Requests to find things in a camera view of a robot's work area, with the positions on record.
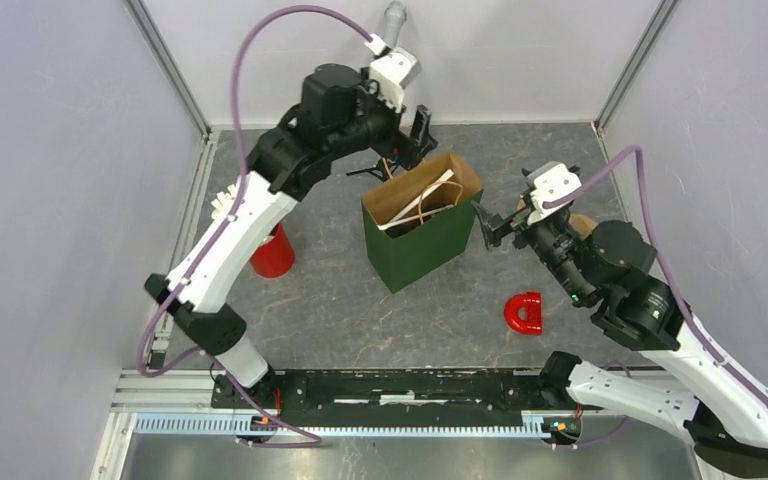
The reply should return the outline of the white straw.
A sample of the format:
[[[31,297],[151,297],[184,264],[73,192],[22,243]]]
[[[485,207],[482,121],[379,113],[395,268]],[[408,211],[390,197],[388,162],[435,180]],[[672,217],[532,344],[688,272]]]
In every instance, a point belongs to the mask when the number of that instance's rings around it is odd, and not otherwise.
[[[412,222],[419,222],[420,224],[423,224],[424,221],[427,218],[429,218],[429,217],[431,217],[433,215],[436,215],[438,213],[441,213],[443,211],[452,209],[452,208],[454,208],[453,204],[446,204],[446,205],[440,204],[435,209],[428,210],[428,211],[423,211],[421,213],[417,213],[416,215],[406,216],[406,217],[403,217],[403,218],[392,220],[392,221],[390,221],[388,223],[385,223],[385,224],[382,224],[382,225],[377,225],[376,228],[379,231],[386,231],[386,230],[388,230],[390,228],[397,227],[397,226],[402,226],[402,225],[409,224],[409,223],[412,223]]]
[[[455,172],[452,169],[447,169],[436,181],[429,184],[415,199],[411,200],[405,207],[403,207],[397,214],[395,214],[389,221],[389,224],[395,224],[402,220],[408,219],[408,214],[413,210],[417,212],[418,219],[423,219],[422,204],[424,199],[433,193],[436,189],[443,185],[451,184],[450,179],[455,176]]]

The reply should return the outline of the green brown paper bag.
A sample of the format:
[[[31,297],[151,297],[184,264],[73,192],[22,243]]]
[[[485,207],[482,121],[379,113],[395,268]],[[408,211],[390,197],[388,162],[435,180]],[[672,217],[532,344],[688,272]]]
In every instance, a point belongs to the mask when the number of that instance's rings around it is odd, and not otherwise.
[[[447,169],[455,176],[428,195],[422,212],[440,204],[454,208],[427,218],[379,231]],[[426,158],[361,196],[361,211],[367,257],[387,289],[397,293],[436,268],[461,255],[467,246],[476,214],[472,201],[479,201],[484,184],[462,156],[446,152]]]

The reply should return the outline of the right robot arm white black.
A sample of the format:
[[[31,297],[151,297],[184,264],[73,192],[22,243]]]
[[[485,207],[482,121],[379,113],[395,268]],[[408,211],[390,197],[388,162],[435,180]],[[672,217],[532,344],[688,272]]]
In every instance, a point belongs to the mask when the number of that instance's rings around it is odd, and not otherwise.
[[[668,432],[709,465],[740,478],[768,478],[768,388],[720,352],[689,305],[651,274],[657,251],[630,223],[594,222],[543,202],[580,184],[553,162],[526,173],[522,207],[503,217],[475,209],[487,247],[511,237],[530,248],[577,308],[609,339],[655,362],[681,383],[656,388],[556,351],[537,392],[551,408],[609,409]]]

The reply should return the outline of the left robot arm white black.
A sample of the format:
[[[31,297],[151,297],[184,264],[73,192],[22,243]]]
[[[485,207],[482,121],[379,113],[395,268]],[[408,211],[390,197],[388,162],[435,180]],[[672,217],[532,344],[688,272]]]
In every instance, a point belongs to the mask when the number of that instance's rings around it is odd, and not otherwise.
[[[191,253],[170,273],[146,279],[160,311],[236,379],[248,406],[266,405],[274,381],[246,322],[226,302],[232,284],[281,220],[330,176],[333,162],[372,149],[409,170],[436,147],[427,107],[418,106],[410,133],[400,129],[405,89],[420,70],[395,53],[360,70],[318,66],[303,80],[299,103],[248,153],[247,173]]]

